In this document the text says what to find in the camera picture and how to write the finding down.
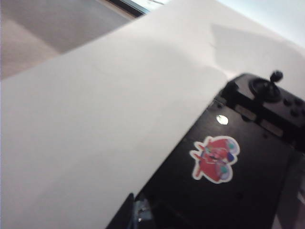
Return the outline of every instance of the table surface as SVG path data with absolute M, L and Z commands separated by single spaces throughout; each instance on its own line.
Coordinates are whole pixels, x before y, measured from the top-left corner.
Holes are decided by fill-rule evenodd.
M 305 99 L 304 60 L 216 1 L 173 0 L 3 80 L 2 228 L 104 228 L 227 80 L 280 69 Z

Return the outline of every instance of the cartoon character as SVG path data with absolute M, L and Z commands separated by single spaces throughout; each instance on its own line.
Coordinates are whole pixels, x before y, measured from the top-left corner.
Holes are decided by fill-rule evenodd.
M 231 165 L 237 162 L 240 148 L 236 140 L 229 136 L 208 136 L 204 142 L 194 142 L 197 150 L 190 151 L 195 159 L 193 178 L 202 176 L 209 181 L 220 184 L 232 179 Z

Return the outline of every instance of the sticker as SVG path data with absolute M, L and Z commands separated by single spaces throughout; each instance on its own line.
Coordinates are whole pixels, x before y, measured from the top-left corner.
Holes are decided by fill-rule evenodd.
M 209 181 L 220 184 L 229 182 L 233 177 L 231 165 L 237 162 L 239 145 L 229 136 L 208 136 L 204 142 L 194 142 L 197 150 L 190 151 L 195 159 L 192 176 L 195 180 L 205 177 Z

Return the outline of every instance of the mario sticker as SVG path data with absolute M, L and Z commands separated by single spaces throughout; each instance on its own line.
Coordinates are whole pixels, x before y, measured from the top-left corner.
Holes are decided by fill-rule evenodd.
M 197 150 L 190 151 L 195 159 L 193 178 L 200 180 L 202 176 L 209 181 L 220 184 L 229 182 L 233 176 L 231 165 L 237 162 L 239 145 L 229 136 L 208 136 L 204 142 L 194 142 Z

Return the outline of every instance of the small round light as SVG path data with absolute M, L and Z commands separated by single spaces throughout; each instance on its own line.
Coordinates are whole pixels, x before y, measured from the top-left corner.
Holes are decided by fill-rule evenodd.
M 218 116 L 216 116 L 216 120 L 221 124 L 221 125 L 228 125 L 229 123 L 229 119 L 224 116 L 219 114 Z

